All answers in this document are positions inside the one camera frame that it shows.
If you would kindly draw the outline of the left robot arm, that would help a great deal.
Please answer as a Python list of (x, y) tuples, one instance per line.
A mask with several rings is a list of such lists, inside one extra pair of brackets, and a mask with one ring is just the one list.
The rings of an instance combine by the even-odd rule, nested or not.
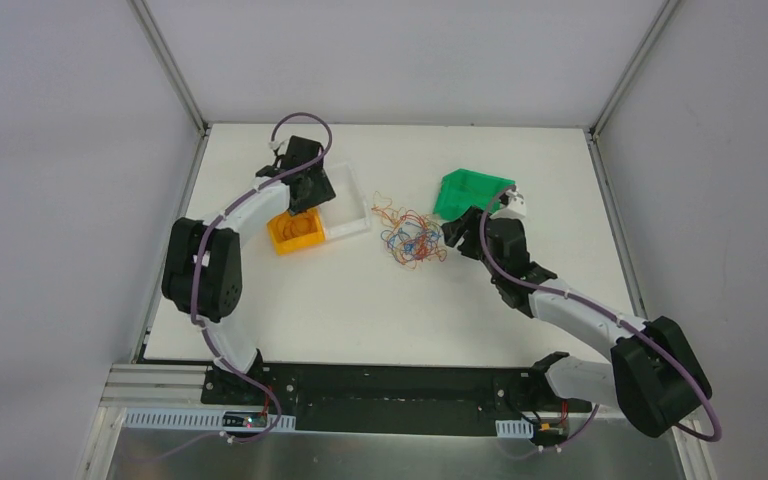
[(255, 342), (232, 346), (223, 331), (243, 293), (242, 248), (274, 217), (336, 197), (324, 171), (331, 145), (299, 136), (274, 144), (275, 161), (255, 173), (240, 197), (204, 219), (181, 217), (172, 225), (161, 293), (200, 330), (213, 363), (231, 372), (226, 389), (241, 404), (257, 402), (265, 390), (265, 378), (251, 368)]

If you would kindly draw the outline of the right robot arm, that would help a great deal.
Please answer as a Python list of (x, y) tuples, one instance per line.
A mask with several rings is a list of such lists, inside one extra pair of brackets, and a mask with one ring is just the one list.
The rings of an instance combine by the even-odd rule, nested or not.
[(676, 321), (626, 316), (572, 289), (532, 260), (518, 219), (492, 218), (471, 207), (444, 223), (442, 232), (447, 246), (487, 268), (508, 307), (602, 356), (593, 362), (557, 352), (535, 363), (536, 376), (527, 384), (533, 405), (550, 410), (564, 400), (582, 400), (619, 409), (649, 437), (678, 428), (700, 440), (721, 439), (711, 384)]

